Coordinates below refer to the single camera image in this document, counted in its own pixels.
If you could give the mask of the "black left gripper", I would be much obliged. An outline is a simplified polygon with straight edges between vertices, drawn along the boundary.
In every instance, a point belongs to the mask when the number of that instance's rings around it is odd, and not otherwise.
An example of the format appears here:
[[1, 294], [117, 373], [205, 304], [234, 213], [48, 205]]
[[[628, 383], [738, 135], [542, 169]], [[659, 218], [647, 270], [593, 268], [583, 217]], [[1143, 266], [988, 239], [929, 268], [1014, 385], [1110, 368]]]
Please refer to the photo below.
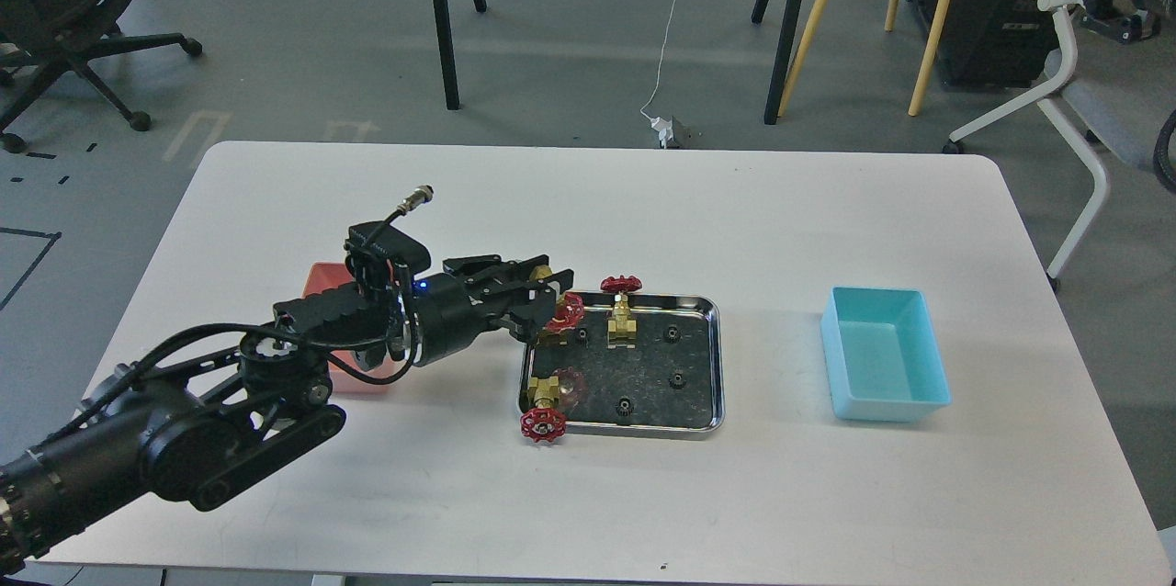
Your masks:
[[537, 269], [549, 266], [547, 255], [448, 258], [425, 277], [430, 264], [425, 244], [387, 220], [353, 225], [345, 239], [345, 267], [358, 294], [377, 309], [382, 348], [406, 366], [453, 355], [496, 328], [532, 344], [553, 318], [559, 293], [549, 284], [567, 292], [574, 282], [572, 269]]

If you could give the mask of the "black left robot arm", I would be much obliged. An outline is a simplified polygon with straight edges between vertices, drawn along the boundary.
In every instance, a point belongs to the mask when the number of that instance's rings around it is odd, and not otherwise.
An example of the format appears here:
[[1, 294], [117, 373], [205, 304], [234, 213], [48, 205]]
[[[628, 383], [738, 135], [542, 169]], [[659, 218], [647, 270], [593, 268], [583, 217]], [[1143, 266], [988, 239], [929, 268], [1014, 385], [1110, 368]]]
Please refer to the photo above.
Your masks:
[[454, 258], [390, 220], [345, 239], [349, 280], [278, 304], [265, 325], [209, 322], [118, 365], [76, 417], [4, 465], [4, 582], [143, 494], [206, 512], [345, 427], [329, 367], [387, 386], [505, 328], [534, 342], [572, 297], [544, 254]]

